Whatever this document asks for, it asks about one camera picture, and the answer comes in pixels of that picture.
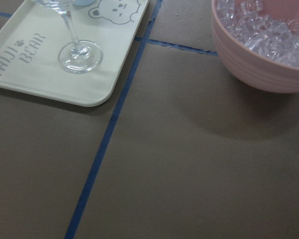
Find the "clear ice cubes pile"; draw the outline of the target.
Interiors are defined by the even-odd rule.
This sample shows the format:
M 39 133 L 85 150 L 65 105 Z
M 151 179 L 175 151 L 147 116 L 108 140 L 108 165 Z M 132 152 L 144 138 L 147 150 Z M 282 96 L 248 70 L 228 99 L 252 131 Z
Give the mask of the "clear ice cubes pile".
M 299 0 L 218 0 L 217 16 L 240 44 L 299 68 Z

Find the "clear wine glass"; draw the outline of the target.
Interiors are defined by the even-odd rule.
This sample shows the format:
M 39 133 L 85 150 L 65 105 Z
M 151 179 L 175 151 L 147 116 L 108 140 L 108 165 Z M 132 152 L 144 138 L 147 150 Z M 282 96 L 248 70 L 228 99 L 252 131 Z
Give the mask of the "clear wine glass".
M 83 74 L 95 69 L 103 60 L 100 46 L 89 40 L 80 40 L 72 21 L 73 0 L 35 0 L 36 4 L 53 10 L 63 19 L 69 32 L 71 42 L 59 52 L 58 61 L 61 68 L 72 74 Z

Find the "pink bowl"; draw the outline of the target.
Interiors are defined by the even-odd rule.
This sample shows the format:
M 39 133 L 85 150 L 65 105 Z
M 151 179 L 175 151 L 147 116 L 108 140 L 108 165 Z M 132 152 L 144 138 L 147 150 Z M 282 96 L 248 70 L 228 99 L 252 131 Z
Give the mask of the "pink bowl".
M 281 64 L 249 50 L 224 28 L 212 1 L 212 36 L 225 68 L 241 82 L 274 93 L 299 93 L 299 68 Z

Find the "cream bear tray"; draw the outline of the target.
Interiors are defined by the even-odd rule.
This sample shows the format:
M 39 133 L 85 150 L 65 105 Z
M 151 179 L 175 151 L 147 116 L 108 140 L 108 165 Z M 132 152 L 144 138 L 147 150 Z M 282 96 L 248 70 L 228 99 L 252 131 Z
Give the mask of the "cream bear tray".
M 142 20 L 146 0 L 98 0 L 72 9 L 78 36 L 97 43 L 103 60 L 91 72 L 65 72 L 58 54 L 70 42 L 57 13 L 26 0 L 0 30 L 0 88 L 83 107 L 113 92 Z

